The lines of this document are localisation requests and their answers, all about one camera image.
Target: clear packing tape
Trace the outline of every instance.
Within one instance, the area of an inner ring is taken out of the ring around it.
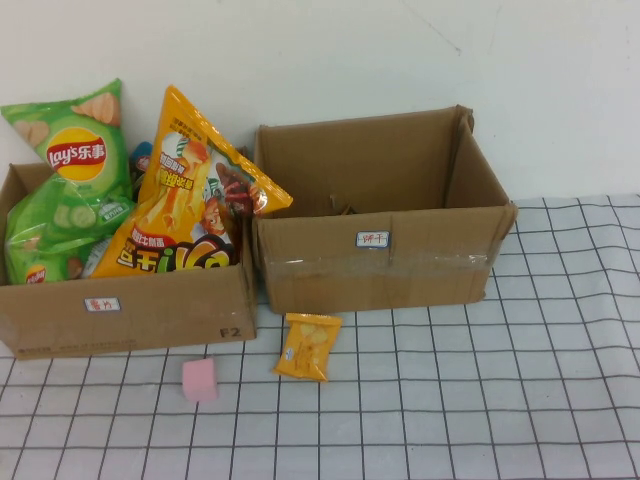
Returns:
[[[437,277],[452,273],[490,269],[500,243],[487,253],[455,254],[440,252],[403,252],[368,250],[358,255],[309,258],[265,257],[264,266],[271,278],[283,276],[348,276],[385,275],[389,277]]]

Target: white wall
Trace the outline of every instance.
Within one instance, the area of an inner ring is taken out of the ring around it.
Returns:
[[[169,83],[235,143],[461,103],[513,198],[640,192],[636,0],[4,0],[0,62],[0,105],[119,76],[131,148]],[[0,121],[0,179],[35,159]]]

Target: empty cardboard box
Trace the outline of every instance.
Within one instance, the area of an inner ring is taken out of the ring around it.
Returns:
[[[294,198],[253,229],[272,309],[481,300],[517,208],[472,131],[461,106],[260,127],[255,161]]]
[[[0,190],[0,340],[19,359],[90,355],[256,337],[250,234],[239,265],[144,277],[7,285],[6,217],[51,175],[11,165]]]

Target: blue package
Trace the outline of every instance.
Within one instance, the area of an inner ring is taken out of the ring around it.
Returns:
[[[133,184],[133,201],[138,201],[138,193],[142,185],[142,179],[149,167],[149,158],[153,145],[150,142],[142,142],[136,147],[129,156],[129,172],[131,174],[131,183]]]

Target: lay's logo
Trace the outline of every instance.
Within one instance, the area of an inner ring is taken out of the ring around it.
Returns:
[[[66,128],[47,147],[47,160],[64,178],[86,182],[102,172],[107,148],[102,137],[85,128]]]
[[[42,265],[33,265],[27,270],[27,284],[44,283],[47,270]]]

